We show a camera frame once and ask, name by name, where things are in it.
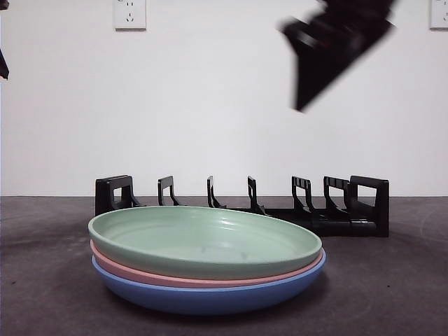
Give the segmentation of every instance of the pink plate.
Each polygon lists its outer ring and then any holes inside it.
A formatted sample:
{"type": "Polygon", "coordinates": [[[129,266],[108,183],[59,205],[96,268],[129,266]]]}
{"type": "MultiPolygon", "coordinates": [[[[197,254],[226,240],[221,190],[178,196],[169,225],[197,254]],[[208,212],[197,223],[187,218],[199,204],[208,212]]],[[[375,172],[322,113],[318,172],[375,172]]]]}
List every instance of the pink plate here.
{"type": "Polygon", "coordinates": [[[92,240],[90,240],[90,247],[92,248],[93,255],[95,256],[97,263],[107,272],[112,273],[117,277],[121,277],[135,282],[141,282],[143,284],[148,285],[166,286],[166,287],[184,287],[184,288],[236,287],[236,286],[264,284],[271,281],[282,280],[289,277],[294,277],[295,275],[310,270],[311,268],[316,266],[319,263],[319,261],[321,261],[323,256],[321,248],[318,257],[314,259],[314,261],[311,264],[308,264],[305,267],[302,267],[289,273],[267,276],[265,278],[244,279],[244,280],[201,280],[201,279],[175,278],[172,276],[165,276],[139,271],[137,269],[133,269],[118,264],[115,261],[108,259],[106,256],[102,255],[101,252],[97,250],[92,240]]]}

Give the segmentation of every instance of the plate rim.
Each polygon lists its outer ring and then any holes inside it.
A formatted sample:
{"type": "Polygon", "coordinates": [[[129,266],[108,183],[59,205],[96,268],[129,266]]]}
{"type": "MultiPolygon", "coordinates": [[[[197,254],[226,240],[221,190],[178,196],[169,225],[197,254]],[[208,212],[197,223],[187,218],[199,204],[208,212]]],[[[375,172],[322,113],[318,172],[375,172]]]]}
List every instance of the plate rim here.
{"type": "Polygon", "coordinates": [[[156,273],[142,271],[140,269],[132,268],[130,266],[120,264],[119,262],[116,262],[110,258],[107,258],[107,256],[105,256],[100,250],[98,250],[98,248],[95,246],[95,243],[92,240],[90,240],[90,249],[93,252],[93,256],[95,257],[97,264],[101,268],[106,270],[107,272],[109,272],[113,275],[116,275],[117,277],[121,277],[123,279],[130,280],[130,281],[140,282],[142,284],[156,285],[156,286],[164,286],[164,285],[157,285],[156,283],[148,283],[145,281],[140,281],[138,279],[131,279],[129,277],[143,277],[147,281],[149,281],[148,278],[150,278],[151,281],[169,281],[173,284],[173,286],[167,286],[167,287],[184,287],[184,288],[185,287],[188,288],[189,285],[194,288],[201,288],[200,285],[206,285],[206,287],[203,287],[203,288],[218,288],[218,287],[237,287],[237,286],[249,286],[249,285],[253,285],[253,284],[264,284],[267,282],[286,279],[289,277],[294,277],[301,273],[305,273],[307,270],[310,270],[311,268],[318,265],[323,257],[323,248],[321,248],[321,250],[319,250],[319,254],[316,257],[316,259],[314,259],[310,264],[305,265],[304,267],[301,267],[300,269],[296,269],[291,272],[276,274],[273,276],[264,276],[264,277],[260,277],[260,278],[236,279],[236,280],[215,280],[215,279],[182,278],[179,276],[156,274],[156,273]],[[127,276],[122,276],[119,274],[115,274],[114,272],[111,272],[106,267],[103,267],[102,263],[108,265],[108,267],[111,267],[112,269],[114,269],[114,271],[123,271],[124,273],[126,273],[127,276]],[[273,278],[273,277],[279,277],[279,279],[272,280],[271,278],[273,278]],[[244,283],[243,281],[252,281],[253,283],[244,283]]]}
{"type": "Polygon", "coordinates": [[[322,241],[321,238],[319,236],[317,236],[316,234],[314,234],[312,231],[305,229],[304,227],[301,227],[299,225],[293,224],[291,222],[288,222],[286,220],[281,220],[275,217],[267,217],[264,215],[260,215],[257,213],[249,213],[249,212],[243,212],[243,211],[238,211],[238,210],[231,210],[231,209],[217,209],[217,208],[209,208],[209,207],[205,207],[205,206],[140,206],[140,207],[135,207],[135,208],[127,208],[127,209],[119,209],[119,210],[114,210],[114,211],[109,211],[106,213],[102,213],[101,215],[95,216],[94,218],[92,218],[88,225],[87,228],[89,230],[89,233],[91,234],[92,240],[94,240],[94,242],[96,243],[96,239],[98,239],[101,242],[107,243],[109,246],[115,246],[118,247],[119,249],[122,250],[127,250],[133,253],[138,253],[139,255],[147,255],[150,256],[152,258],[161,258],[161,259],[165,259],[165,260],[173,260],[176,262],[182,262],[182,261],[188,261],[189,263],[197,263],[197,264],[201,264],[201,265],[222,265],[222,266],[226,266],[226,265],[269,265],[269,264],[275,264],[275,263],[290,263],[293,262],[297,259],[301,259],[301,258],[307,258],[309,256],[312,256],[316,253],[319,253],[319,250],[322,249],[322,241]],[[301,230],[305,233],[307,233],[308,235],[310,235],[311,237],[314,238],[314,241],[317,242],[317,244],[314,246],[314,248],[311,248],[308,250],[308,252],[306,253],[300,253],[300,254],[295,254],[295,256],[293,258],[282,258],[282,259],[278,259],[278,260],[271,260],[268,262],[239,262],[234,261],[234,262],[212,262],[212,261],[206,261],[206,260],[192,260],[189,258],[181,258],[181,257],[168,257],[165,255],[158,255],[155,253],[148,253],[147,251],[144,250],[140,250],[138,248],[134,248],[133,246],[127,246],[124,244],[120,244],[117,243],[116,241],[109,239],[107,237],[104,237],[103,235],[99,234],[94,228],[93,225],[95,224],[95,221],[97,221],[99,218],[105,217],[105,216],[112,216],[112,214],[116,214],[118,212],[126,212],[126,211],[144,211],[145,209],[158,209],[158,208],[175,208],[175,209],[200,209],[200,211],[229,211],[232,213],[238,213],[241,214],[242,216],[258,216],[261,218],[268,218],[271,221],[274,222],[280,222],[283,223],[283,225],[287,225],[290,226],[292,228],[294,228],[295,230],[301,230]]]}
{"type": "Polygon", "coordinates": [[[96,261],[96,259],[93,255],[92,255],[92,264],[94,265],[95,269],[99,273],[105,273],[103,275],[110,277],[110,278],[114,279],[115,281],[119,281],[122,284],[126,284],[128,286],[131,285],[131,286],[136,286],[136,287],[140,287],[140,288],[144,288],[144,289],[151,289],[154,291],[167,291],[167,292],[226,293],[226,292],[234,292],[234,291],[236,292],[236,291],[258,290],[258,289],[263,289],[263,288],[269,288],[272,286],[280,286],[280,285],[284,285],[289,282],[297,281],[301,278],[307,277],[314,272],[320,271],[323,268],[323,266],[325,265],[326,260],[327,260],[327,253],[325,252],[325,250],[323,248],[322,248],[322,252],[323,252],[322,259],[317,263],[317,265],[315,265],[311,269],[308,269],[306,272],[297,274],[295,276],[291,276],[289,278],[276,280],[276,281],[270,281],[270,282],[266,282],[266,283],[256,283],[253,285],[236,286],[236,287],[215,287],[215,288],[197,287],[197,288],[194,288],[194,287],[170,287],[170,286],[151,285],[149,283],[142,283],[142,282],[137,282],[137,281],[133,281],[133,280],[128,280],[128,279],[122,278],[121,276],[116,276],[116,275],[106,271],[104,268],[102,268],[101,266],[98,265],[98,262],[96,261]]]}

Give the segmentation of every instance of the blue plate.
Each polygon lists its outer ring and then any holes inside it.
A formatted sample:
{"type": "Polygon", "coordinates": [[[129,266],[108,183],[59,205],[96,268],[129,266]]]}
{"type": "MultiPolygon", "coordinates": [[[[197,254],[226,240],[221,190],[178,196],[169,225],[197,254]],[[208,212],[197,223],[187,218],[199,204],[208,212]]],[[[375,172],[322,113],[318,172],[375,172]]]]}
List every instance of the blue plate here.
{"type": "Polygon", "coordinates": [[[118,296],[149,309],[184,315],[224,315],[266,308],[283,302],[308,287],[322,270],[319,264],[290,278],[251,286],[177,288],[148,285],[115,276],[92,263],[106,286],[118,296]]]}

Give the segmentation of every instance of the green plate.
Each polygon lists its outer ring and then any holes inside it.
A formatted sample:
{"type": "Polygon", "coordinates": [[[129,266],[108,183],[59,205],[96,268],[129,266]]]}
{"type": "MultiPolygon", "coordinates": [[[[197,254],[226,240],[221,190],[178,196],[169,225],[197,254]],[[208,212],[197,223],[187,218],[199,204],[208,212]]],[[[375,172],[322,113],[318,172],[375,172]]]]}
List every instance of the green plate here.
{"type": "Polygon", "coordinates": [[[122,265],[169,277],[234,280],[299,269],[321,240],[284,220],[196,206],[145,206],[89,222],[96,247],[122,265]]]}

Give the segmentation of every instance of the black object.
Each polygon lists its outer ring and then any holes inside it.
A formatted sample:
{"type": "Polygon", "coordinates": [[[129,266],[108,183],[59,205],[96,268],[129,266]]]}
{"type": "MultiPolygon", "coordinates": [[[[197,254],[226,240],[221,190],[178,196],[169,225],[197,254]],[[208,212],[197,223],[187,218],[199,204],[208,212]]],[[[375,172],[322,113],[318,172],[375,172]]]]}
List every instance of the black object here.
{"type": "MultiPolygon", "coordinates": [[[[4,11],[8,8],[9,8],[8,0],[0,0],[0,11],[4,11]]],[[[0,76],[5,79],[8,79],[8,76],[9,76],[9,69],[8,69],[8,66],[6,65],[6,62],[3,57],[3,54],[1,53],[1,50],[0,50],[0,76]]]]}
{"type": "Polygon", "coordinates": [[[99,178],[95,182],[95,215],[105,212],[142,207],[134,196],[132,177],[129,175],[118,175],[107,178],[99,178]],[[120,201],[115,201],[113,191],[121,188],[120,201]]]}
{"type": "Polygon", "coordinates": [[[0,0],[0,11],[4,11],[9,8],[8,0],[0,0]]]}
{"type": "MultiPolygon", "coordinates": [[[[325,176],[323,187],[325,208],[318,209],[312,203],[311,182],[305,178],[292,176],[291,192],[294,201],[292,209],[265,208],[258,203],[256,180],[247,178],[250,208],[231,208],[231,210],[251,212],[271,216],[292,222],[307,228],[320,236],[377,236],[389,235],[389,182],[377,178],[352,176],[350,181],[325,176]],[[373,206],[358,199],[358,186],[374,188],[376,192],[373,206]],[[344,208],[340,208],[330,196],[330,188],[338,188],[344,192],[344,208]],[[304,190],[305,204],[297,194],[298,189],[304,190]]],[[[169,188],[169,196],[173,205],[183,205],[174,194],[173,176],[159,179],[157,184],[159,205],[166,205],[163,200],[163,190],[169,188]]],[[[214,180],[207,179],[207,201],[209,207],[226,209],[214,194],[214,180]]],[[[101,178],[96,182],[95,214],[130,207],[140,207],[140,203],[132,192],[132,177],[128,175],[101,178]],[[122,188],[122,197],[115,202],[113,191],[122,188]]]]}
{"type": "Polygon", "coordinates": [[[163,200],[163,190],[169,188],[169,196],[173,201],[173,205],[183,205],[179,202],[177,197],[174,194],[174,180],[173,176],[167,176],[164,178],[160,178],[157,183],[157,198],[159,199],[159,205],[168,205],[165,204],[163,200]]]}
{"type": "Polygon", "coordinates": [[[393,0],[325,0],[309,24],[294,19],[281,28],[297,59],[295,109],[301,111],[391,27],[393,0]]]}

